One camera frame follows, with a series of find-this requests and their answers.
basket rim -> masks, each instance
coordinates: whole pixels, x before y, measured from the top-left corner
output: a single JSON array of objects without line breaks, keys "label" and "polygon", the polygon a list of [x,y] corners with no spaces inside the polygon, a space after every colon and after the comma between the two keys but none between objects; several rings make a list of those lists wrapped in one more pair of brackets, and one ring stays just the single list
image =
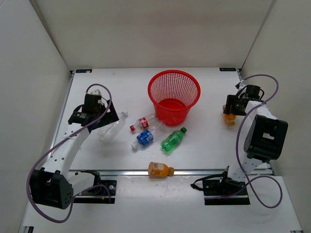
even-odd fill
[{"label": "basket rim", "polygon": [[[195,100],[193,101],[192,104],[190,104],[189,106],[186,106],[186,107],[184,107],[184,108],[172,109],[172,108],[163,107],[162,105],[158,104],[158,103],[154,100],[154,98],[153,98],[152,95],[151,95],[151,91],[150,91],[150,90],[151,90],[151,85],[152,85],[152,83],[153,83],[154,80],[156,80],[159,76],[161,76],[161,75],[163,75],[163,74],[168,74],[168,73],[177,73],[177,74],[185,75],[185,76],[187,76],[188,78],[190,78],[190,79],[194,82],[196,88],[198,89],[198,95],[196,96],[196,98],[195,98]],[[148,95],[149,95],[149,98],[151,99],[152,103],[154,103],[154,104],[155,104],[156,106],[158,106],[159,108],[164,109],[164,110],[167,110],[167,111],[172,111],[172,112],[180,112],[180,111],[184,111],[184,110],[187,110],[187,109],[191,108],[193,105],[195,105],[195,104],[197,103],[197,101],[199,100],[200,95],[201,95],[201,87],[200,87],[198,81],[197,81],[191,74],[188,74],[188,73],[186,73],[186,72],[184,72],[184,71],[177,70],[177,69],[169,69],[169,70],[165,70],[165,71],[162,71],[162,72],[156,74],[156,75],[150,80],[150,82],[149,82],[149,84],[148,84]]]}]

white wall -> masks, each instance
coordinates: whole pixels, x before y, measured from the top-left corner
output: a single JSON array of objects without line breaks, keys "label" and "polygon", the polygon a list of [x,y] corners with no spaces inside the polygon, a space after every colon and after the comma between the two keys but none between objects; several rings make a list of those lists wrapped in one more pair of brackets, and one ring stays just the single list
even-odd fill
[{"label": "white wall", "polygon": [[31,1],[70,69],[241,68],[272,2]]},{"label": "white wall", "polygon": [[[311,1],[277,0],[242,69],[243,77],[266,73],[279,80],[272,113],[289,123],[280,158],[274,162],[303,229],[311,232]],[[275,88],[258,78],[267,96]]]},{"label": "white wall", "polygon": [[26,177],[50,144],[70,73],[28,0],[0,0],[0,232],[18,232]]}]

green bottle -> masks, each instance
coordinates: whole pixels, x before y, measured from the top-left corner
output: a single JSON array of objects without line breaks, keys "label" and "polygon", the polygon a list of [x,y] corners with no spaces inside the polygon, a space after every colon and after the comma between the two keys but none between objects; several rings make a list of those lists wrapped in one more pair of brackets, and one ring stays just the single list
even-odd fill
[{"label": "green bottle", "polygon": [[161,142],[161,147],[166,152],[170,152],[183,140],[185,132],[187,132],[187,129],[185,127],[181,128],[180,130],[174,131],[173,133],[171,133],[170,136],[167,137],[167,139]]}]

plastic bottle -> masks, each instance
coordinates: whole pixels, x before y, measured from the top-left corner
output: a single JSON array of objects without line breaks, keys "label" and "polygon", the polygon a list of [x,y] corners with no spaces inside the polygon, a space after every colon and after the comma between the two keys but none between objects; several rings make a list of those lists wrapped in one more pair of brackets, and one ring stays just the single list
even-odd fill
[{"label": "plastic bottle", "polygon": [[151,177],[164,178],[174,174],[174,168],[168,167],[165,164],[150,162],[148,167],[148,175]]},{"label": "plastic bottle", "polygon": [[119,117],[118,121],[105,125],[98,132],[98,136],[103,142],[109,142],[125,125],[125,119],[127,118],[128,112],[120,112],[117,114]]},{"label": "plastic bottle", "polygon": [[136,137],[136,140],[131,144],[131,147],[133,150],[142,150],[147,144],[157,140],[157,138],[159,138],[161,134],[164,134],[165,131],[166,127],[164,124],[159,124],[158,127],[153,130],[145,130]]},{"label": "plastic bottle", "polygon": [[185,127],[181,128],[180,130],[174,131],[167,137],[163,142],[161,142],[161,147],[166,151],[170,152],[183,140],[183,137],[187,129]]},{"label": "plastic bottle", "polygon": [[232,113],[230,114],[223,114],[224,120],[227,123],[228,126],[233,126],[235,125],[235,118],[237,117],[236,115],[233,115]]},{"label": "plastic bottle", "polygon": [[148,127],[154,126],[159,123],[155,113],[149,114],[138,119],[134,125],[130,126],[131,131],[141,130],[144,131]]}]

blue label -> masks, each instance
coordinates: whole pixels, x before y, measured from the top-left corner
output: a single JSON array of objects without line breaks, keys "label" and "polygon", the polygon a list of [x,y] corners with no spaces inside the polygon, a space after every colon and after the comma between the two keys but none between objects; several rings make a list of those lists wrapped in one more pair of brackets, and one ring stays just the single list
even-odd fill
[{"label": "blue label", "polygon": [[140,135],[138,135],[136,138],[138,142],[141,143],[143,146],[147,145],[149,142],[151,142],[154,139],[154,137],[149,132],[149,130],[145,130]]}]

